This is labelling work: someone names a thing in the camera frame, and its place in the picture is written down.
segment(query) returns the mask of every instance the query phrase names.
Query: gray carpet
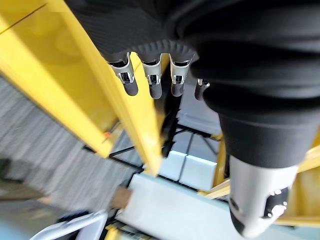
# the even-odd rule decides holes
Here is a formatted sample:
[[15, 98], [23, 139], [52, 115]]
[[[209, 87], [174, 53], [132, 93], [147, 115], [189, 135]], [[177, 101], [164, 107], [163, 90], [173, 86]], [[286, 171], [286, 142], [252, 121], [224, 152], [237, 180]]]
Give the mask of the gray carpet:
[[[84, 143], [0, 76], [0, 159], [7, 178], [22, 180], [67, 210], [107, 209], [133, 170], [83, 149]], [[113, 151], [132, 146], [123, 133]], [[119, 155], [140, 165], [135, 150]]]

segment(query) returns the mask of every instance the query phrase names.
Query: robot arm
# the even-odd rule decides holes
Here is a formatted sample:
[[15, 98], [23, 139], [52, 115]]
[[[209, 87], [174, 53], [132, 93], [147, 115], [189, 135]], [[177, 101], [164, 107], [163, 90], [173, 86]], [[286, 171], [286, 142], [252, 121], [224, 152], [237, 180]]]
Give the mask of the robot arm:
[[138, 92], [130, 52], [143, 62], [155, 99], [162, 53], [171, 56], [174, 96], [190, 67], [196, 98], [203, 94], [219, 114], [231, 156], [230, 214], [241, 235], [256, 237], [283, 214], [320, 122], [319, 1], [66, 3], [129, 95]]

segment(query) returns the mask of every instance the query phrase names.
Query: white panel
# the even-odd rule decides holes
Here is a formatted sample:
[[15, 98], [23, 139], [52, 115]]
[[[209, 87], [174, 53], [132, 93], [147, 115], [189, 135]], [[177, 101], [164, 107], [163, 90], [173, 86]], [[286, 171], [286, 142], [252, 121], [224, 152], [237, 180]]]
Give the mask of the white panel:
[[169, 156], [162, 160], [159, 174], [177, 181], [179, 179], [185, 156], [185, 153], [171, 151]]
[[[218, 147], [211, 145], [211, 142], [209, 142], [209, 144], [213, 149], [218, 151], [219, 143], [216, 143]], [[192, 139], [192, 143], [191, 143], [188, 155], [192, 155], [201, 159], [217, 162], [217, 155], [214, 154], [210, 146], [208, 146], [208, 144], [205, 142], [202, 136], [195, 134], [193, 135], [193, 139]]]
[[195, 189], [210, 190], [213, 185], [217, 164], [188, 155], [180, 182]]
[[[161, 240], [243, 240], [226, 204], [174, 183], [136, 174], [132, 196], [116, 218]], [[271, 227], [256, 240], [301, 240], [283, 227]]]

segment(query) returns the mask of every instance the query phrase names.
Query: gray fabric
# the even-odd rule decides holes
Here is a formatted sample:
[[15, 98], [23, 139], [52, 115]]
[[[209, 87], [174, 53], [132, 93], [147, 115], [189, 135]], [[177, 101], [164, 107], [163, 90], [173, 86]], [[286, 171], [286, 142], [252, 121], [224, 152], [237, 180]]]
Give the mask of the gray fabric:
[[[67, 210], [107, 209], [133, 170], [83, 149], [84, 143], [0, 76], [0, 159], [7, 178], [23, 180]], [[113, 151], [132, 146], [123, 133]], [[135, 150], [119, 158], [140, 165]]]

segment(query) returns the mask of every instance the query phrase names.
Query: silver metal component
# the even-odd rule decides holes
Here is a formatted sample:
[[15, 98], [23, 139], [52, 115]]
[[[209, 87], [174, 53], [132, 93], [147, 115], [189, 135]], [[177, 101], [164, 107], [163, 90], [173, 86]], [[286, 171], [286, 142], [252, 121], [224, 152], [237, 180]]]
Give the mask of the silver metal component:
[[230, 156], [230, 198], [236, 207], [231, 203], [229, 207], [234, 216], [233, 224], [242, 236], [257, 237], [284, 213], [287, 202], [283, 201], [283, 205], [276, 204], [264, 217], [267, 199], [282, 194], [281, 189], [290, 189], [297, 170], [296, 165], [285, 168], [258, 167]]
[[148, 65], [142, 62], [143, 70], [149, 85], [158, 85], [161, 81], [161, 58], [155, 65]]
[[191, 59], [185, 62], [183, 66], [177, 66], [170, 55], [170, 70], [173, 84], [184, 84], [187, 79]]
[[130, 60], [130, 53], [126, 54], [127, 63], [125, 66], [116, 67], [110, 63], [111, 68], [113, 69], [115, 75], [121, 80], [123, 84], [132, 84], [135, 81], [134, 68]]
[[198, 78], [198, 85], [205, 85], [206, 87], [210, 87], [210, 82], [204, 81], [202, 78]]

